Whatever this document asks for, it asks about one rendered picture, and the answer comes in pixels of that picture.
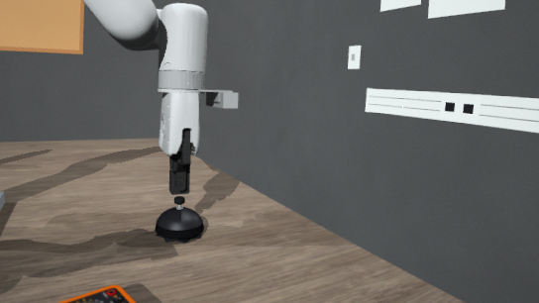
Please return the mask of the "black dome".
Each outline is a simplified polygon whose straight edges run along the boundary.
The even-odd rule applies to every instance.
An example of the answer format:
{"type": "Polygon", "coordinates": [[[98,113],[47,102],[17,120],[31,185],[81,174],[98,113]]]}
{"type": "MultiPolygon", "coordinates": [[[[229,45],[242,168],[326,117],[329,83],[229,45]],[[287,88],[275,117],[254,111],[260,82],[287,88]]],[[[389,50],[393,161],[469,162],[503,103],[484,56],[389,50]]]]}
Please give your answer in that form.
{"type": "Polygon", "coordinates": [[[201,217],[195,211],[181,207],[185,203],[184,197],[175,197],[174,203],[177,207],[164,211],[157,219],[156,236],[164,238],[166,243],[187,243],[192,239],[200,239],[204,231],[201,217]]]}

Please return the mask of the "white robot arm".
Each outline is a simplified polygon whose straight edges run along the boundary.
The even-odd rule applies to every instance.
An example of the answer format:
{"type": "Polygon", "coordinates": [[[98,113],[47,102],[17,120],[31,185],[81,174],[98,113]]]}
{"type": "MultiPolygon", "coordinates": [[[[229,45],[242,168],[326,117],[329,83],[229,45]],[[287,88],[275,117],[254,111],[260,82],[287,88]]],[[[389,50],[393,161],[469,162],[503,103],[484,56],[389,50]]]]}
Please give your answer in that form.
{"type": "Polygon", "coordinates": [[[203,8],[175,3],[161,10],[152,0],[82,1],[124,48],[159,50],[158,88],[199,90],[206,92],[206,106],[238,109],[239,93],[204,90],[208,16],[203,8]]]}

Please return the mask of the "orange handheld multimeter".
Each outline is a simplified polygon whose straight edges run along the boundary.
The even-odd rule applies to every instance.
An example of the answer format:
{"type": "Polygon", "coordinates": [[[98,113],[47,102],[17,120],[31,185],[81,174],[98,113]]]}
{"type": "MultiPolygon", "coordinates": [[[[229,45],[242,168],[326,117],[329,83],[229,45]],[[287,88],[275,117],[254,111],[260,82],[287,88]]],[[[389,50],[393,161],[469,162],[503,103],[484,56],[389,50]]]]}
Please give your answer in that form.
{"type": "Polygon", "coordinates": [[[58,303],[136,303],[119,285],[107,286],[58,303]]]}

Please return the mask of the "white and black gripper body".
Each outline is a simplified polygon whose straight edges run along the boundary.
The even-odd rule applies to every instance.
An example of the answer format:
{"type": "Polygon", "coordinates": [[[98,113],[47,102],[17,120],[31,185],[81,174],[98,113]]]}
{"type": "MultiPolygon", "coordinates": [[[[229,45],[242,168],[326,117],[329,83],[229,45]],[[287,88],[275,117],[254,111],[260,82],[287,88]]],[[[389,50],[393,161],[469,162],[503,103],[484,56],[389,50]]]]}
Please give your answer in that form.
{"type": "Polygon", "coordinates": [[[168,156],[181,152],[182,130],[189,128],[191,154],[198,154],[200,130],[199,93],[204,92],[160,88],[158,88],[158,92],[162,92],[161,149],[168,156]]]}

